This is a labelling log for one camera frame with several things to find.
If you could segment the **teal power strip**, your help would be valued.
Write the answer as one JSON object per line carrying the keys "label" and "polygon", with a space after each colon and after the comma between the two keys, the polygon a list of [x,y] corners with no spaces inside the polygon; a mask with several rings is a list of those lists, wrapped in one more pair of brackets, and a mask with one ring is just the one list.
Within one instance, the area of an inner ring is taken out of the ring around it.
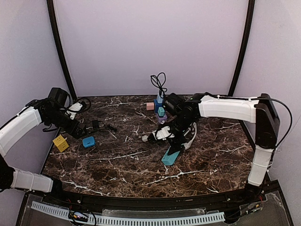
{"label": "teal power strip", "polygon": [[193,122],[184,132],[184,136],[186,138],[186,143],[184,143],[184,150],[180,151],[180,152],[176,152],[172,155],[167,155],[167,151],[166,153],[164,154],[164,156],[162,157],[161,161],[163,162],[164,165],[166,166],[171,166],[175,163],[176,159],[178,158],[178,156],[184,152],[185,150],[188,150],[195,137],[197,135],[197,123],[196,122]]}

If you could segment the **purple power strip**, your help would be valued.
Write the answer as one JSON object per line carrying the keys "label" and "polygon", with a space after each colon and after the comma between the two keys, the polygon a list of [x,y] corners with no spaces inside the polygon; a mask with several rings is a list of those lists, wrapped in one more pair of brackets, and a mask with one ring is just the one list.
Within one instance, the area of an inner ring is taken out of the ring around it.
{"label": "purple power strip", "polygon": [[[167,122],[167,115],[166,113],[163,114],[161,117],[158,113],[155,113],[157,123],[158,125],[163,125],[165,122]],[[142,141],[143,142],[156,142],[158,139],[155,136],[156,130],[152,131],[149,135],[143,135]]]}

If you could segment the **yellow cube socket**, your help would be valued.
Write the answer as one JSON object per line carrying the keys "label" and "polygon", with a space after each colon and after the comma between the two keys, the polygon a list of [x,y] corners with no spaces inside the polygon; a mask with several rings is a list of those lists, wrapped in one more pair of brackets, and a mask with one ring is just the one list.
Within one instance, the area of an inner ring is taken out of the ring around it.
{"label": "yellow cube socket", "polygon": [[62,135],[57,136],[53,140],[53,143],[61,153],[64,152],[69,147],[66,138],[64,138]]}

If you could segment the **blue square adapter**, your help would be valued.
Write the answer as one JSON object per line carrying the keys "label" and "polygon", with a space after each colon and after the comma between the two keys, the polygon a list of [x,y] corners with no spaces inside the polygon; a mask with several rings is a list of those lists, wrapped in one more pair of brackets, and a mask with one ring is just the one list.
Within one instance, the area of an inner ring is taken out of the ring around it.
{"label": "blue square adapter", "polygon": [[95,146],[95,138],[93,136],[84,138],[82,140],[82,144],[83,144],[84,148],[93,147],[93,146]]}

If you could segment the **teal charger plug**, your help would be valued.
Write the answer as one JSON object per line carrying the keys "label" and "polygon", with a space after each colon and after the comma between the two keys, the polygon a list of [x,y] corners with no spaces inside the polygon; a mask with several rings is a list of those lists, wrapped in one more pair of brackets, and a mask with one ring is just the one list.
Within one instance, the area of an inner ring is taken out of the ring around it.
{"label": "teal charger plug", "polygon": [[157,114],[158,114],[159,117],[164,117],[164,115],[165,115],[165,110],[164,110],[164,108],[160,106],[160,107],[158,108],[158,110],[157,110]]}

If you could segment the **dark blue cube socket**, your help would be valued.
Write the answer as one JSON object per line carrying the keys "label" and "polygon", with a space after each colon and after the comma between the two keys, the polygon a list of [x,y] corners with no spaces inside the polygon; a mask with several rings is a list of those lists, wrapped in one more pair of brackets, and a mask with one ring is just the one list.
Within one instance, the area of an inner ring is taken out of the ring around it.
{"label": "dark blue cube socket", "polygon": [[154,99],[154,112],[155,112],[155,113],[158,113],[158,109],[159,109],[160,107],[163,107],[163,104],[164,104],[164,103],[158,103],[158,102],[157,102],[157,99]]}

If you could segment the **light blue charger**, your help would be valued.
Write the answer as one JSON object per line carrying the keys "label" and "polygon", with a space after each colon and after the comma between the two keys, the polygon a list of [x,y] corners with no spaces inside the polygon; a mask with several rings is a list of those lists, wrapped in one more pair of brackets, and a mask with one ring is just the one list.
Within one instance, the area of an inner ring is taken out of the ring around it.
{"label": "light blue charger", "polygon": [[158,94],[157,94],[156,101],[157,101],[158,104],[162,104],[163,101],[164,101],[164,98],[158,93]]}

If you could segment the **pink charger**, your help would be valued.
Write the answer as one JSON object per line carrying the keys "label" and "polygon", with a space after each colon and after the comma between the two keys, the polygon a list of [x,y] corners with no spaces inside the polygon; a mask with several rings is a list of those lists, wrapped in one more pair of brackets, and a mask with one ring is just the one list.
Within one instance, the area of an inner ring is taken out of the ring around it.
{"label": "pink charger", "polygon": [[153,111],[155,108],[155,104],[153,102],[146,103],[146,110],[147,111]]}

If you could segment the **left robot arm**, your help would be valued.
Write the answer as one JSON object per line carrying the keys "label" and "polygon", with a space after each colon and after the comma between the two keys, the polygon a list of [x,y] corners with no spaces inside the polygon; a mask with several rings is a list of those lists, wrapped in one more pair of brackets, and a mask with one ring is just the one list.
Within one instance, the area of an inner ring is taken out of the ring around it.
{"label": "left robot arm", "polygon": [[41,124],[46,125],[46,130],[50,130],[54,125],[76,139],[85,136],[86,126],[75,120],[75,116],[89,110],[91,102],[85,104],[84,98],[78,98],[66,106],[67,98],[67,95],[46,97],[26,100],[23,104],[16,99],[8,100],[0,106],[1,111],[14,108],[14,116],[0,128],[0,190],[2,192],[8,189],[43,193],[62,191],[62,182],[59,179],[13,167],[6,162],[6,157],[9,151],[14,150],[15,157],[20,159],[21,164],[41,163],[41,159],[36,154],[38,152],[45,154],[47,148],[41,148],[41,145],[48,147],[51,141],[32,133]]}

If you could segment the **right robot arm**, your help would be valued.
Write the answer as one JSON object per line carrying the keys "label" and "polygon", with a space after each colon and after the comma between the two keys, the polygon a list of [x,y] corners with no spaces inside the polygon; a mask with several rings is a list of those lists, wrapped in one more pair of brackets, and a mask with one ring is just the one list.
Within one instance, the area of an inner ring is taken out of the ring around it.
{"label": "right robot arm", "polygon": [[202,119],[221,119],[234,122],[248,122],[255,126],[254,156],[246,184],[260,187],[272,165],[273,157],[288,136],[292,125],[279,138],[280,117],[274,106],[283,102],[262,93],[259,97],[228,97],[210,93],[196,93],[184,99],[172,93],[163,101],[163,108],[170,115],[170,121],[162,122],[143,142],[167,141],[166,156],[174,156],[190,148],[197,133],[197,123]]}

